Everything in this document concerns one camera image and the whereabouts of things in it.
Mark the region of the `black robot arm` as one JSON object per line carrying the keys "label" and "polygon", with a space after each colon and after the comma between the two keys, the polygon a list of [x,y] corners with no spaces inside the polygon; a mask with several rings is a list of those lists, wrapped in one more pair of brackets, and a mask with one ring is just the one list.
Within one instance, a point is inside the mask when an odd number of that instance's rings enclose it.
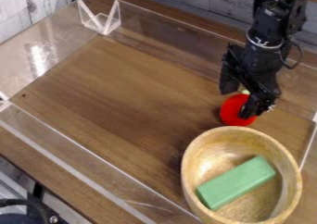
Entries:
{"label": "black robot arm", "polygon": [[275,105],[280,95],[276,73],[296,67],[287,62],[287,57],[298,46],[292,36],[307,20],[307,1],[254,0],[246,43],[225,47],[219,90],[223,94],[236,92],[240,87],[248,91],[238,110],[240,119],[260,115]]}

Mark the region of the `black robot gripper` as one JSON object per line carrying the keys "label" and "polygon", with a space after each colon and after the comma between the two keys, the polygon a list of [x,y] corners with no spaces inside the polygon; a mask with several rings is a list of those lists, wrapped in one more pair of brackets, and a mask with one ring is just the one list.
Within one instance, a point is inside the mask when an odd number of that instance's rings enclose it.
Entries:
{"label": "black robot gripper", "polygon": [[276,45],[246,46],[228,44],[223,55],[219,79],[220,94],[235,93],[239,85],[248,90],[246,102],[238,117],[248,119],[259,116],[275,107],[275,99],[280,95],[276,83],[276,72],[282,68],[283,42]]}

